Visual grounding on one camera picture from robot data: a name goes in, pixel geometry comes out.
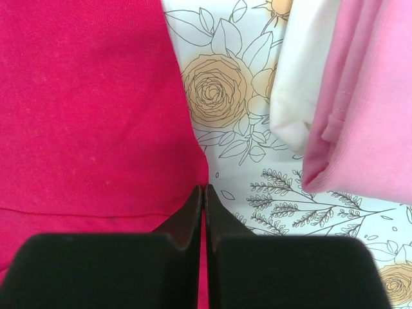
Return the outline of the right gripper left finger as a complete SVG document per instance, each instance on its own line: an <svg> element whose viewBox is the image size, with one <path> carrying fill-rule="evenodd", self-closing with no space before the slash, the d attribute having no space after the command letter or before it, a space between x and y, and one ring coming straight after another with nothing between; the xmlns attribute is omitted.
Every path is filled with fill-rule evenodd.
<svg viewBox="0 0 412 309"><path fill-rule="evenodd" d="M2 308L196 308L202 188L147 234L38 234L1 285Z"/></svg>

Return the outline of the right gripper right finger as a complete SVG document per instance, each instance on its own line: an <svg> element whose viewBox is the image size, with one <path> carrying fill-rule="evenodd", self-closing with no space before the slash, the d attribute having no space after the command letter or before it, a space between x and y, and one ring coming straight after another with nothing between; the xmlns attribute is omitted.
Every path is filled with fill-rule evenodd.
<svg viewBox="0 0 412 309"><path fill-rule="evenodd" d="M211 308L389 308L371 254L357 239L258 236L204 194Z"/></svg>

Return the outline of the red t shirt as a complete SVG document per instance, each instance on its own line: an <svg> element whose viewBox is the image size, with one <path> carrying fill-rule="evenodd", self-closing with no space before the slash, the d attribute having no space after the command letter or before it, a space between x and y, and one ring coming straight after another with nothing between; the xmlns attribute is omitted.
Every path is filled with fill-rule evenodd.
<svg viewBox="0 0 412 309"><path fill-rule="evenodd" d="M208 181L160 1L1 2L1 285L31 237L147 234Z"/></svg>

